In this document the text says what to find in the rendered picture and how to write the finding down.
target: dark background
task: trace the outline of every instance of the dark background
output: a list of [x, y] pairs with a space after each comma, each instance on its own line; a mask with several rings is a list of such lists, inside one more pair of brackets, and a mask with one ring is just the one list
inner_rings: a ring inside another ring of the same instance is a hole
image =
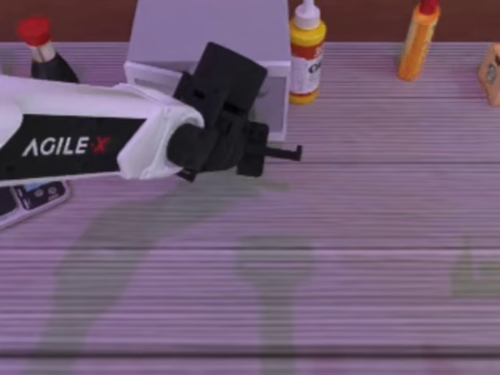
[[[300, 0], [289, 2], [292, 10]], [[328, 41], [401, 41], [418, 0], [316, 2], [329, 27]], [[3, 0], [0, 41], [16, 41], [16, 21], [36, 13], [50, 17], [56, 41], [127, 41], [135, 3], [136, 0]], [[442, 0], [441, 4], [443, 14], [435, 40], [500, 41], [500, 0]]]

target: robotic arm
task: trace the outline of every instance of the robotic arm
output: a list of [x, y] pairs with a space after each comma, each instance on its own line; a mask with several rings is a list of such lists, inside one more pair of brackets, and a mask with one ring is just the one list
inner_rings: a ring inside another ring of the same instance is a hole
[[152, 179], [228, 170], [260, 177], [269, 128], [248, 113], [265, 68], [208, 43], [173, 97], [146, 87], [95, 87], [0, 76], [0, 187], [119, 175]]

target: bottle label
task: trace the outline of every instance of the bottle label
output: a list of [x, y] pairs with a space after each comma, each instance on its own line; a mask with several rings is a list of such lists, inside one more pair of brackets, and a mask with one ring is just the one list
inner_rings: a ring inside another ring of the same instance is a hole
[[290, 92], [292, 94], [311, 94], [320, 86], [323, 46], [323, 42], [310, 47], [291, 45]]

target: wooden table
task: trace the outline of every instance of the wooden table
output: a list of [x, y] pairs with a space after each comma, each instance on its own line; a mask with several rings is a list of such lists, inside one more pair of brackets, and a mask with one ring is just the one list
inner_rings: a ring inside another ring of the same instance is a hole
[[[486, 48], [435, 44], [409, 84], [397, 44], [329, 45], [320, 98], [290, 112], [304, 161], [260, 180], [74, 182], [0, 233], [0, 373], [498, 373]], [[59, 49], [87, 83], [124, 81], [127, 44]], [[28, 74], [23, 46], [0, 62]]]

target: red bottle cap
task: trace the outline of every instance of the red bottle cap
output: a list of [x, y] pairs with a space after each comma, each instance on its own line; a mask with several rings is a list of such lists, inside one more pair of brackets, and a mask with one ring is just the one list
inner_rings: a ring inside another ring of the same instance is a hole
[[434, 14], [438, 10], [439, 0], [421, 0], [420, 12], [422, 14]]
[[50, 41], [50, 21], [43, 16], [21, 20], [17, 24], [17, 35], [32, 47], [39, 47]]

